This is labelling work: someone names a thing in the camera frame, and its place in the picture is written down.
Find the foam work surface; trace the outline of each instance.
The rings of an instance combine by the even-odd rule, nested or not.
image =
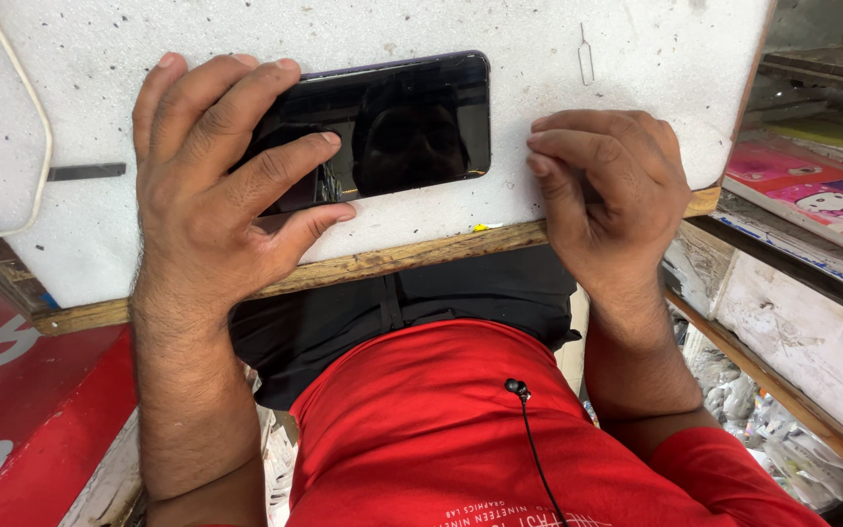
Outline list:
[[[480,50],[490,59],[485,176],[354,202],[303,262],[544,217],[524,158],[529,123],[567,108],[642,109],[674,126],[693,188],[724,168],[770,0],[0,0],[0,21],[54,129],[53,166],[125,162],[122,177],[47,184],[8,243],[62,306],[127,295],[138,254],[129,113],[167,51],[295,58],[304,72]],[[579,22],[596,82],[577,65]],[[44,134],[0,45],[0,230],[30,210]]]

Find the sim ejector pin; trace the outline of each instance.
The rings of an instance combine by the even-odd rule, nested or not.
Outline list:
[[[581,59],[581,52],[585,47],[587,47],[587,62],[591,66],[591,82],[588,82],[587,78],[584,77],[584,63]],[[578,46],[578,67],[581,69],[581,82],[585,86],[592,85],[594,83],[594,55],[591,54],[590,43],[584,39],[584,22],[581,22],[581,44]]]

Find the wrist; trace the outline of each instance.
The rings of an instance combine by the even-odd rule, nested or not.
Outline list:
[[[591,296],[590,323],[611,345],[628,353],[661,350],[671,340],[669,314],[659,282],[645,282],[626,293]]]
[[[230,307],[164,287],[142,275],[129,298],[129,314],[136,334],[167,342],[215,341],[227,329]]]

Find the red t-shirt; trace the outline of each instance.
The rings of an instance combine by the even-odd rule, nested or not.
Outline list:
[[[364,342],[298,397],[287,525],[555,525],[509,377],[532,392],[568,525],[825,525],[722,429],[680,431],[640,461],[591,424],[541,343],[471,319]]]

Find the black phone screen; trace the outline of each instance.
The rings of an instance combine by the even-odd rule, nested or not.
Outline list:
[[[477,177],[490,168],[489,95],[478,52],[305,76],[264,115],[235,167],[309,133],[340,136],[337,154],[263,216]]]

